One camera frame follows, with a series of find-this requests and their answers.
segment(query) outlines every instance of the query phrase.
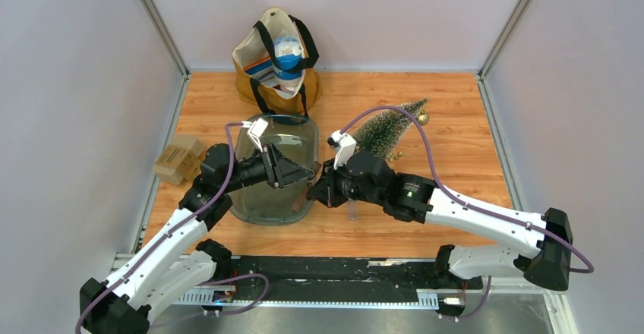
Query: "white bracket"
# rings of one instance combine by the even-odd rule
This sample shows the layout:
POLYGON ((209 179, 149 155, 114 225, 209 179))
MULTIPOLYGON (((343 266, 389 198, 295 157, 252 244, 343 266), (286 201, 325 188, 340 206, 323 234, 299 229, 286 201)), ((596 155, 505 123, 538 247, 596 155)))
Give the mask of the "white bracket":
POLYGON ((250 138, 255 147, 258 150, 261 150, 260 138, 265 132, 266 128, 268 128, 268 121, 264 118, 259 118, 252 123, 250 123, 249 121, 243 121, 243 123, 244 125, 242 127, 248 128, 246 135, 248 135, 248 138, 250 138))
POLYGON ((456 246, 450 252, 450 272, 461 279, 477 276, 523 277, 523 272, 514 266, 518 256, 519 252, 503 245, 456 246))
POLYGON ((157 285, 147 295, 143 305, 150 305, 147 320, 154 320, 177 299, 194 286, 211 279, 215 274, 216 263, 210 255, 195 250, 187 259, 175 263, 159 279, 157 285))
POLYGON ((331 134, 331 139, 337 145, 333 149, 336 151, 336 158, 333 161, 333 169, 338 169, 346 165, 349 158, 353 156, 355 151, 355 139, 347 133, 341 134, 340 131, 334 131, 331 134))

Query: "brown tote bag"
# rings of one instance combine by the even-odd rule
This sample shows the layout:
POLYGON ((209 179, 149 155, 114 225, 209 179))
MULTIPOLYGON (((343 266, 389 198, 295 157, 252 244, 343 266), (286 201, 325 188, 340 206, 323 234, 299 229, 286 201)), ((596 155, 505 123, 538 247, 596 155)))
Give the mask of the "brown tote bag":
POLYGON ((237 91, 242 101, 257 104, 265 114, 301 114, 308 117, 308 110, 322 95, 319 75, 313 70, 319 58, 317 48, 307 27, 296 17, 279 8, 268 9, 254 25, 254 29, 232 51, 235 63, 237 91), (279 66, 273 47, 273 39, 289 35, 299 39, 304 57, 293 68, 279 66), (297 73, 302 71, 297 91, 282 90, 271 86, 273 66, 297 73))

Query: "black bag handle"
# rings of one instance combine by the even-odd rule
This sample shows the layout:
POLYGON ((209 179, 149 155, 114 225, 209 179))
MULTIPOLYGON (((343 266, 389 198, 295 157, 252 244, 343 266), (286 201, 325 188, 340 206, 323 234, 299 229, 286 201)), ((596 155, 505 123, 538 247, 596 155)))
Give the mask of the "black bag handle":
MULTIPOLYGON (((260 111, 268 115, 277 115, 275 110, 269 108, 266 100, 262 97, 262 95, 260 95, 260 81, 254 79, 253 77, 251 77, 251 89, 253 90, 253 96, 255 96, 255 101, 257 102, 257 106, 259 106, 260 111)), ((306 109, 306 87, 304 84, 301 85, 298 94, 301 97, 302 106, 304 106, 304 120, 300 122, 293 122, 292 125, 304 124, 308 121, 308 111, 306 109)))
POLYGON ((271 37, 270 33, 268 33, 268 30, 266 29, 264 23, 262 23, 261 20, 258 20, 257 23, 255 23, 254 28, 257 29, 258 33, 260 34, 261 41, 264 44, 264 47, 266 48, 273 65, 284 72, 297 74, 305 68, 313 68, 313 66, 315 66, 315 62, 317 62, 317 59, 320 57, 320 54, 317 53, 317 47, 315 46, 311 32, 308 31, 306 25, 297 17, 289 15, 289 18, 293 23, 295 23, 295 26, 298 28, 302 42, 304 43, 304 47, 306 48, 306 52, 308 52, 308 57, 300 59, 295 66, 289 68, 288 70, 281 68, 277 63, 277 57, 275 56, 275 46, 273 45, 273 37, 271 37))

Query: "gold ornament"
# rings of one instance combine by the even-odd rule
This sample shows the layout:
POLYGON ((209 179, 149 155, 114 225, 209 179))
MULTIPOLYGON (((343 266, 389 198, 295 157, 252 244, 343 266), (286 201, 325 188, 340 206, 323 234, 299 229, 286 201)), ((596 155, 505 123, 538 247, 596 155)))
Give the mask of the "gold ornament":
POLYGON ((427 123, 429 122, 429 117, 427 116, 427 112, 423 110, 421 114, 416 118, 416 120, 418 120, 418 123, 420 125, 427 125, 427 123))

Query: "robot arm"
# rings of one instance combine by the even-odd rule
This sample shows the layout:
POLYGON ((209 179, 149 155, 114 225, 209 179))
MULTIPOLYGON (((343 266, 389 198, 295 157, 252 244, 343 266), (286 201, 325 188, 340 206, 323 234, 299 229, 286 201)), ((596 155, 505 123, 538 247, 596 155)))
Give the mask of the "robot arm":
POLYGON ((563 211, 549 209, 542 215, 506 209, 447 188, 465 202, 462 205, 430 178, 396 173, 384 159, 367 150, 353 154, 355 141, 348 134, 333 133, 328 142, 336 149, 336 158, 324 163, 320 180, 308 192, 310 200, 327 207, 338 207, 349 199, 374 203, 394 219, 454 226, 500 243, 484 247, 441 247, 435 269, 461 279, 523 275, 541 287, 567 290, 570 252, 530 228, 543 228, 571 243, 570 225, 563 211), (468 206, 519 219, 525 225, 505 222, 468 206))
MULTIPOLYGON (((253 131, 254 126, 249 126, 249 131, 253 131)), ((256 139, 254 142, 257 141, 260 149, 255 150, 251 157, 242 161, 233 158, 232 177, 225 192, 264 181, 273 188, 282 188, 314 177, 313 171, 286 158, 274 145, 261 145, 256 139)), ((232 205, 230 196, 222 194, 204 208, 223 185, 231 160, 230 150, 228 144, 209 148, 201 163, 201 175, 194 180, 163 228, 128 263, 104 281, 89 279, 83 285, 80 290, 81 313, 108 287, 127 277, 97 302, 84 319, 85 329, 93 334, 147 332, 159 314, 190 288, 215 276, 229 276, 229 272, 223 271, 231 253, 212 240, 199 243, 186 260, 178 263, 177 260, 192 244, 202 239, 232 205), (203 211, 194 216, 198 210, 203 211)))

